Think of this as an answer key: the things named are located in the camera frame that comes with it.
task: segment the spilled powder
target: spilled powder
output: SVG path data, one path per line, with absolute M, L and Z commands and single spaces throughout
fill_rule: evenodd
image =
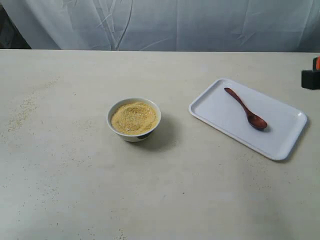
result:
M 120 133 L 139 135 L 148 132 L 157 124 L 155 109 L 141 101 L 119 107 L 111 118 L 112 126 Z

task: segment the bowl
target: bowl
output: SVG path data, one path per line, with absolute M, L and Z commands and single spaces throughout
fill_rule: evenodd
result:
M 122 105 L 133 104 L 136 102 L 143 102 L 143 103 L 148 104 L 154 108 L 155 113 L 156 113 L 156 118 L 157 118 L 156 125 L 152 129 L 150 129 L 149 131 L 146 131 L 146 132 L 138 134 L 138 135 L 127 135 L 127 134 L 124 134 L 124 133 L 117 131 L 111 124 L 112 116 L 115 114 L 117 109 L 120 108 Z M 111 128 L 112 131 L 114 131 L 117 135 L 119 135 L 123 140 L 125 140 L 127 142 L 140 142 L 142 140 L 145 140 L 156 129 L 156 127 L 160 123 L 160 120 L 161 120 L 160 108 L 153 101 L 150 101 L 150 100 L 145 99 L 143 97 L 130 97 L 130 98 L 126 98 L 124 100 L 118 101 L 116 104 L 114 104 L 110 108 L 109 112 L 106 115 L 106 122 L 107 122 L 109 128 Z

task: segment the spoon handle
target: spoon handle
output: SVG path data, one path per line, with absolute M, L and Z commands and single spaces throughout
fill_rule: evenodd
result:
M 242 102 L 242 100 L 240 99 L 240 97 L 238 97 L 238 95 L 229 87 L 225 87 L 224 90 L 230 94 L 235 100 L 238 101 L 238 103 L 240 103 L 240 105 L 243 107 L 245 113 L 247 115 L 252 115 L 253 113 L 246 107 L 246 105 Z

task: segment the wooden spoon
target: wooden spoon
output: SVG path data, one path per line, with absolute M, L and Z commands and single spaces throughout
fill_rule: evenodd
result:
M 240 105 L 243 107 L 243 110 L 245 111 L 246 118 L 248 119 L 249 124 L 254 127 L 255 129 L 258 130 L 263 130 L 265 129 L 268 124 L 266 123 L 265 120 L 263 120 L 261 117 L 255 115 L 252 111 L 250 111 L 246 105 L 242 102 L 240 97 L 229 87 L 225 87 L 224 90 L 230 94 L 235 100 L 240 103 Z

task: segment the rectangular tray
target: rectangular tray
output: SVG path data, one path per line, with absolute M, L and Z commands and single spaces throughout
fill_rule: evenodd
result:
M 241 105 L 224 88 L 231 88 L 243 103 L 263 118 L 268 127 L 259 131 L 249 125 Z M 218 79 L 190 105 L 189 112 L 274 161 L 291 152 L 308 118 L 300 110 L 230 79 Z

